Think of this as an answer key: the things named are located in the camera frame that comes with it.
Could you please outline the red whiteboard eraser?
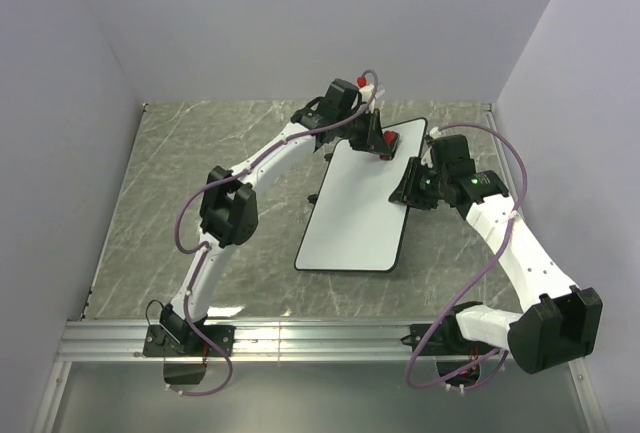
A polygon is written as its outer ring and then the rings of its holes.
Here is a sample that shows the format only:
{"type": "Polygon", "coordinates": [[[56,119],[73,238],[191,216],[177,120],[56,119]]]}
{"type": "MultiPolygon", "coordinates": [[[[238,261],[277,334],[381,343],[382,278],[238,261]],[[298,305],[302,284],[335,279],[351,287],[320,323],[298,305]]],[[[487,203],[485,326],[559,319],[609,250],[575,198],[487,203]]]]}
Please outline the red whiteboard eraser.
{"type": "Polygon", "coordinates": [[[383,161],[391,161],[397,151],[400,135],[396,131],[386,130],[383,132],[383,139],[387,149],[379,155],[379,158],[383,161]]]}

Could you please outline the white whiteboard black frame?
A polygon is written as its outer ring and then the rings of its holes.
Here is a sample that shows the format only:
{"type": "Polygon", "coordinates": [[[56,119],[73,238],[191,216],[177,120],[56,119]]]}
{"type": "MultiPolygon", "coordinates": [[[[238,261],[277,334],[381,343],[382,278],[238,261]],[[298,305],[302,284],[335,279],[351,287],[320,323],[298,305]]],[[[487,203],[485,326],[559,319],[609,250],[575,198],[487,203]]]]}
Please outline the white whiteboard black frame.
{"type": "Polygon", "coordinates": [[[329,161],[294,268],[307,272],[388,273],[399,261],[408,207],[392,203],[409,159],[421,153],[428,121],[387,129],[399,135],[391,160],[339,141],[329,161]]]}

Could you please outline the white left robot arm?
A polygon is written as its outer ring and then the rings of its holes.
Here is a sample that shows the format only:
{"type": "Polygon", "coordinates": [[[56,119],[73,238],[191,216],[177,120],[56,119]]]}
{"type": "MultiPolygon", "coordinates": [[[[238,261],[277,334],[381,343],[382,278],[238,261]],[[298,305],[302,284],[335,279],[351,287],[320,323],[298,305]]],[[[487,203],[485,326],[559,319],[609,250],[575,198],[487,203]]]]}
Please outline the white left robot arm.
{"type": "Polygon", "coordinates": [[[260,192],[334,139],[345,139],[353,150],[383,160],[394,157],[399,138],[382,131],[375,106],[378,90],[379,80],[371,69],[354,83],[335,79],[258,152],[230,169],[215,167],[209,172],[206,184],[192,196],[201,202],[198,244],[188,248],[179,238],[174,240],[181,253],[193,255],[193,263],[160,314],[166,341],[178,354],[190,355],[201,346],[206,302],[231,255],[258,227],[260,192]]]}

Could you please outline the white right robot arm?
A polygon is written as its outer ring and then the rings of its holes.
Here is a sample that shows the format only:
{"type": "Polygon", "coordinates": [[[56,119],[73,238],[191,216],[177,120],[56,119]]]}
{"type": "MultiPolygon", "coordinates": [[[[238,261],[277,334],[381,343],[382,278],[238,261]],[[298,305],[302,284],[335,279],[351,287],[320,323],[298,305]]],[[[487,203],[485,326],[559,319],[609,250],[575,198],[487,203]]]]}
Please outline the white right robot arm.
{"type": "Polygon", "coordinates": [[[418,358],[430,342],[456,354],[482,343],[534,374],[590,355],[603,309],[596,290],[579,287],[551,259],[500,176],[477,169],[465,136],[432,129],[426,146],[423,157],[410,158],[390,201],[420,210],[442,203],[455,209],[492,251],[490,263],[507,275],[521,310],[463,302],[457,293],[420,333],[412,356],[418,358]]]}

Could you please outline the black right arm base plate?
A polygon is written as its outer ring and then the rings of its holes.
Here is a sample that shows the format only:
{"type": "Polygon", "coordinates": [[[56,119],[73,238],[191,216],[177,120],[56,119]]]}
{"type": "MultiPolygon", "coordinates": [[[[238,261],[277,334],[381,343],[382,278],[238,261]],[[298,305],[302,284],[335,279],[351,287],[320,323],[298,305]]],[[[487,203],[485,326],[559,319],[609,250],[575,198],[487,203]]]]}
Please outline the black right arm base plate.
{"type": "MultiPolygon", "coordinates": [[[[414,323],[409,326],[409,333],[400,339],[402,345],[410,347],[414,352],[431,324],[414,323]]],[[[445,319],[429,338],[421,356],[471,356],[484,355],[493,349],[486,343],[465,339],[455,320],[445,319]]]]}

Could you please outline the aluminium mounting rail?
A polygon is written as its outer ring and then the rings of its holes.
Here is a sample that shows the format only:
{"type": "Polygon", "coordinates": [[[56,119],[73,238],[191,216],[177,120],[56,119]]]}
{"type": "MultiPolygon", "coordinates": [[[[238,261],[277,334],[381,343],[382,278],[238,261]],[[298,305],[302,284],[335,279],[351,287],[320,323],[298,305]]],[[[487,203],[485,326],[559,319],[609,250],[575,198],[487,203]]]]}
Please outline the aluminium mounting rail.
{"type": "MultiPolygon", "coordinates": [[[[384,317],[222,319],[235,327],[231,360],[240,362],[403,361],[411,349],[401,343],[418,319],[384,317]]],[[[144,320],[85,320],[66,324],[55,359],[60,362],[181,362],[191,357],[143,354],[144,320]]]]}

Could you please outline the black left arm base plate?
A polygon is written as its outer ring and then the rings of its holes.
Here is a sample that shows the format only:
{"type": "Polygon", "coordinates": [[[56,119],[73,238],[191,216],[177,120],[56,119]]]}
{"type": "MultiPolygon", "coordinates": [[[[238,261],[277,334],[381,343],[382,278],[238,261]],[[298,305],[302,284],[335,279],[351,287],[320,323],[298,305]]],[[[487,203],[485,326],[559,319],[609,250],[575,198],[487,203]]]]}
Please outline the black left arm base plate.
{"type": "MultiPolygon", "coordinates": [[[[235,327],[231,325],[202,325],[201,332],[218,345],[227,356],[233,349],[235,327]]],[[[193,330],[187,332],[186,340],[179,342],[166,329],[157,324],[147,329],[142,356],[147,358],[177,357],[221,357],[222,354],[211,347],[193,330]]]]}

